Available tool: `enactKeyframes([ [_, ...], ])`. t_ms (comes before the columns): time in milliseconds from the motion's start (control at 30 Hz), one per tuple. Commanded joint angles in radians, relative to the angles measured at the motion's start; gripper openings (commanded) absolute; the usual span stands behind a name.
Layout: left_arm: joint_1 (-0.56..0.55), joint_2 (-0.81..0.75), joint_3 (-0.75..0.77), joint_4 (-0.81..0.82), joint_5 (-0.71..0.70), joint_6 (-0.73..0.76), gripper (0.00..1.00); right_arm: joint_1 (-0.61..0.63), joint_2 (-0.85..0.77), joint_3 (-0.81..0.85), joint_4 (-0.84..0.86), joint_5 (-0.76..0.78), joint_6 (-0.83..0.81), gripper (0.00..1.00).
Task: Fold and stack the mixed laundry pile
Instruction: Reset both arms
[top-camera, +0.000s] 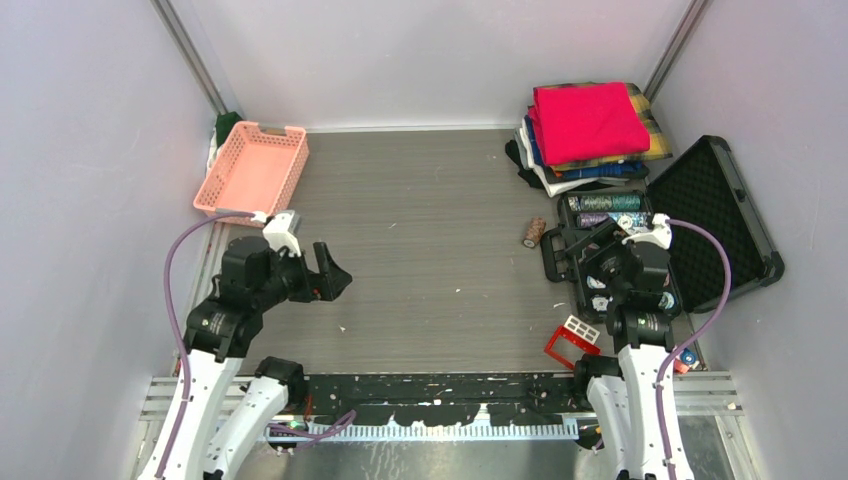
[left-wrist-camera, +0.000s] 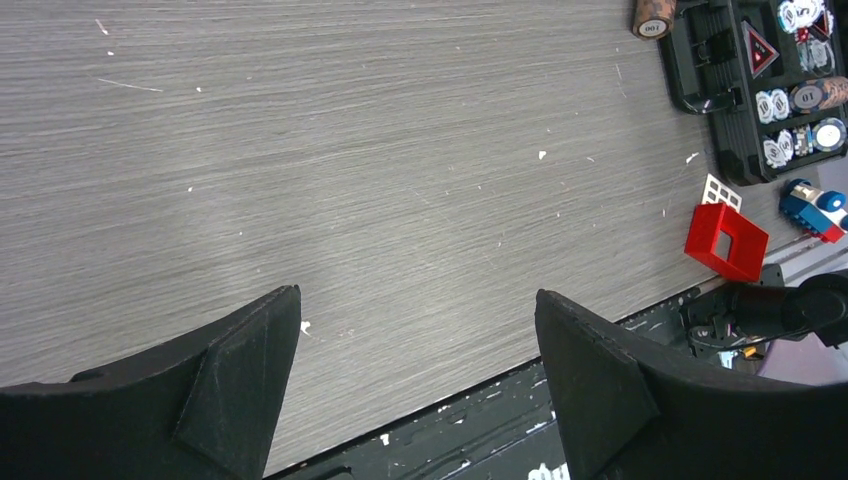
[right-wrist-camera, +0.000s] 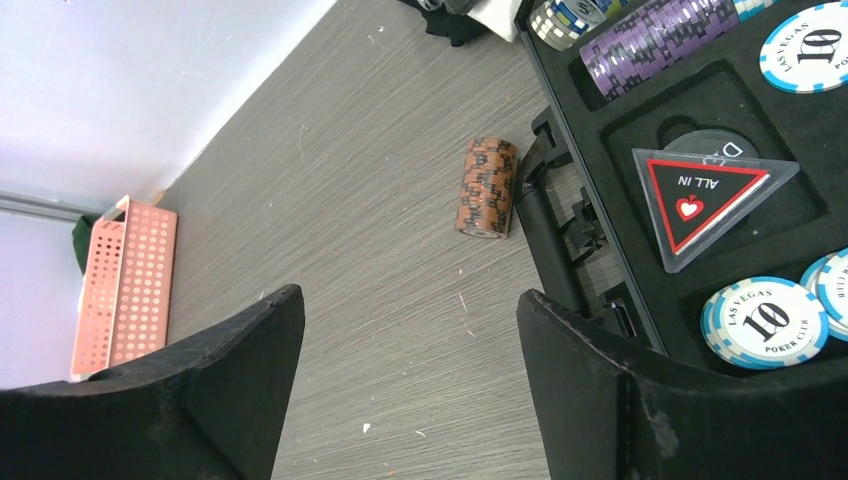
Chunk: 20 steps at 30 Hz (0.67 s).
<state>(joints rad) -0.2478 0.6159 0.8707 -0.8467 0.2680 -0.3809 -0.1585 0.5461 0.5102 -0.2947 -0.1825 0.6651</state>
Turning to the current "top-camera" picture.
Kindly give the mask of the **red garment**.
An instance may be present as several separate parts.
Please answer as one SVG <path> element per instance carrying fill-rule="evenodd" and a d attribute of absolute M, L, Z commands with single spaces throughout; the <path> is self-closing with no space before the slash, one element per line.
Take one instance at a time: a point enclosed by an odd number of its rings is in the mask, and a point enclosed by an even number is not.
<path fill-rule="evenodd" d="M 530 117 L 548 166 L 642 153 L 651 143 L 622 82 L 536 87 Z"/>

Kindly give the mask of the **yellow plaid flannel shirt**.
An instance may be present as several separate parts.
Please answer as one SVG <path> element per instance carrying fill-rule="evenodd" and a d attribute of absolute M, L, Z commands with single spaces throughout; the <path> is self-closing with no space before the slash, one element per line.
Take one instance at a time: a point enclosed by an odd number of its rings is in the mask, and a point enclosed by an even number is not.
<path fill-rule="evenodd" d="M 671 147 L 632 83 L 584 82 L 533 89 L 527 115 L 544 166 L 565 172 L 671 156 Z"/>

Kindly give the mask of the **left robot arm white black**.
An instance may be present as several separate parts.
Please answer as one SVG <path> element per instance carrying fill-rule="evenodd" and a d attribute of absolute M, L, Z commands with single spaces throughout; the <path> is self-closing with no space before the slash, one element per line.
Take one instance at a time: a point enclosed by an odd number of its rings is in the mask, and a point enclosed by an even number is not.
<path fill-rule="evenodd" d="M 265 313 L 284 302 L 334 301 L 351 284 L 326 243 L 313 249 L 315 271 L 289 240 L 246 236 L 229 243 L 212 292 L 188 316 L 180 343 L 185 364 L 141 478 L 232 479 L 271 419 L 305 405 L 303 366 L 269 356 L 229 418 L 219 420 Z"/>

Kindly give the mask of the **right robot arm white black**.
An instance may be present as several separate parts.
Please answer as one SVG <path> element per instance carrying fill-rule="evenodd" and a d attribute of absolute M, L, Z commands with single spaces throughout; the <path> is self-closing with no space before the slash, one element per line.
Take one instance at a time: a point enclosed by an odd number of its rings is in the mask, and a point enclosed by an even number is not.
<path fill-rule="evenodd" d="M 576 362 L 571 397 L 593 410 L 615 479 L 691 479 L 672 388 L 675 341 L 662 308 L 669 283 L 672 230 L 655 214 L 651 227 L 633 235 L 613 220 L 594 228 L 580 260 L 608 289 L 604 324 L 611 356 Z"/>

